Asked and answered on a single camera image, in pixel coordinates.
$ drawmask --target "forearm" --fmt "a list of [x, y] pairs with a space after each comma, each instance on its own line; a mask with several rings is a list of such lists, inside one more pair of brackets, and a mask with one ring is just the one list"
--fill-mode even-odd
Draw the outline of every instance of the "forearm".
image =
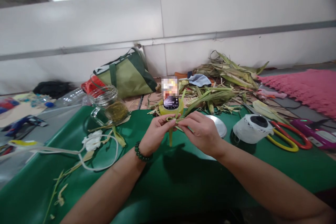
[[217, 160], [246, 191], [271, 213], [285, 219], [303, 219], [332, 211], [291, 178], [251, 154], [223, 142]]
[[132, 148], [90, 187], [61, 223], [110, 223], [130, 195], [145, 164]]

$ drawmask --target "finger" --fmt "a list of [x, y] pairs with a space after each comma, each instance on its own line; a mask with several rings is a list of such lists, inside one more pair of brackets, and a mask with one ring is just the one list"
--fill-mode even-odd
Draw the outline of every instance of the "finger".
[[191, 118], [191, 119], [195, 120], [196, 122], [201, 123], [204, 120], [204, 117], [206, 117], [206, 116], [203, 115], [202, 113], [200, 113], [198, 111], [194, 111], [191, 114], [189, 114], [186, 118]]
[[159, 117], [157, 117], [157, 119], [162, 119], [162, 120], [166, 120], [168, 117], [175, 117], [176, 114], [167, 114], [167, 115], [160, 115]]
[[183, 132], [185, 133], [185, 135], [186, 135], [189, 139], [190, 139], [190, 138], [193, 138], [194, 134], [191, 132], [191, 130], [190, 130], [188, 127], [186, 127], [186, 126], [182, 126], [182, 125], [180, 125], [180, 124], [179, 124], [179, 126], [180, 126], [181, 130], [183, 130]]
[[184, 120], [180, 121], [178, 125], [189, 127], [192, 131], [197, 130], [201, 126], [200, 123], [191, 118], [185, 118]]
[[169, 129], [171, 129], [175, 126], [176, 126], [176, 119], [174, 118], [173, 120], [171, 120], [169, 122], [166, 122], [160, 128], [161, 128], [162, 131], [167, 132]]
[[166, 119], [168, 117], [175, 117], [175, 114], [160, 115], [159, 117], [155, 117], [153, 120], [155, 120], [155, 125], [157, 127], [161, 127], [167, 122]]
[[167, 115], [161, 115], [158, 118], [158, 122], [160, 123], [160, 126], [164, 125], [167, 122], [168, 117], [175, 117], [175, 114], [167, 114]]

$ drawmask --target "scissors handle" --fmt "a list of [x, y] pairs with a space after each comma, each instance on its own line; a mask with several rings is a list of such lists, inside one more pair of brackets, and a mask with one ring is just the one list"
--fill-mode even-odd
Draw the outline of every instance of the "scissors handle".
[[284, 149], [285, 151], [289, 151], [289, 152], [299, 151], [299, 147], [292, 140], [290, 140], [288, 137], [284, 136], [283, 134], [281, 134], [279, 131], [277, 131], [275, 129], [273, 129], [273, 131], [276, 135], [278, 135], [279, 137], [284, 139], [290, 145], [290, 147], [287, 147], [287, 146], [282, 145], [281, 143], [275, 141], [270, 135], [268, 135], [266, 137], [269, 141], [271, 141], [273, 144], [280, 147], [281, 149]]
[[[292, 142], [294, 142], [299, 148], [301, 149], [311, 149], [313, 147], [312, 143], [306, 138], [305, 135], [303, 135], [300, 131], [295, 129], [294, 127], [291, 127], [287, 124], [284, 124], [282, 122], [274, 122], [271, 121], [271, 124], [278, 130], [280, 131], [285, 137], [290, 139]], [[290, 131], [293, 131], [295, 134], [297, 134], [299, 137], [303, 139], [304, 145], [296, 141], [294, 138], [292, 138], [286, 131], [284, 131], [280, 126], [285, 127], [289, 129]]]

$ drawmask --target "silver plate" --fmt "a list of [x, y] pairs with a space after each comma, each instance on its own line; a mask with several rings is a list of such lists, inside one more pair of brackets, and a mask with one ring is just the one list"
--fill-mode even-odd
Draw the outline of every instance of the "silver plate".
[[224, 138], [228, 130], [226, 129], [226, 126], [222, 122], [222, 120], [212, 115], [206, 115], [206, 117], [209, 117], [211, 120], [214, 121], [218, 134], [220, 135], [221, 138]]

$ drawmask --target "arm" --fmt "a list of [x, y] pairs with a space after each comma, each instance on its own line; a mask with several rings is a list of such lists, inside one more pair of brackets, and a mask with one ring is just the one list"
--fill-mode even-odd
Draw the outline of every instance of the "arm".
[[203, 114], [193, 112], [178, 124], [197, 148], [224, 165], [271, 213], [298, 223], [335, 222], [328, 205], [273, 166], [221, 139], [214, 122]]
[[[165, 133], [176, 125], [175, 120], [166, 123], [169, 116], [174, 117], [175, 114], [152, 120], [139, 145], [142, 155], [154, 153]], [[129, 150], [89, 188], [61, 223], [110, 223], [129, 197], [145, 165], [136, 156], [134, 148]]]

